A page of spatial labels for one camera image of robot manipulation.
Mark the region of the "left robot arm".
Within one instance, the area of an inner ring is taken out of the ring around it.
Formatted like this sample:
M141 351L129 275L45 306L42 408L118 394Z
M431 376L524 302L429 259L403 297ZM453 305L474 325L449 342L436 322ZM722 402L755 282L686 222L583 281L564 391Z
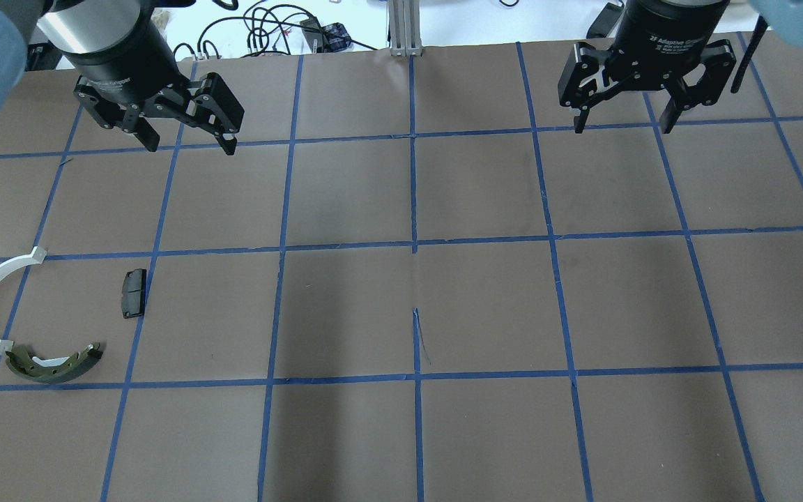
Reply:
M154 10L188 1L0 1L0 111L25 71L40 31L79 71L73 94L101 128L118 128L147 151L160 145L153 119L172 119L214 137L227 155L245 110L225 79L197 82L178 69Z

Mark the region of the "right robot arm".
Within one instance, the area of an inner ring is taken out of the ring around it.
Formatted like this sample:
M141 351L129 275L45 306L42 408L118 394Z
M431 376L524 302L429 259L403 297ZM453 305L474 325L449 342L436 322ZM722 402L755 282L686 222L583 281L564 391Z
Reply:
M583 132L590 110L622 92L666 90L659 124L669 133L681 114L716 105L725 88L736 93L764 33L774 29L803 47L803 1L752 1L758 13L750 46L737 59L726 39L712 40L726 1L628 1L608 49L573 46L558 82L558 102L576 114Z

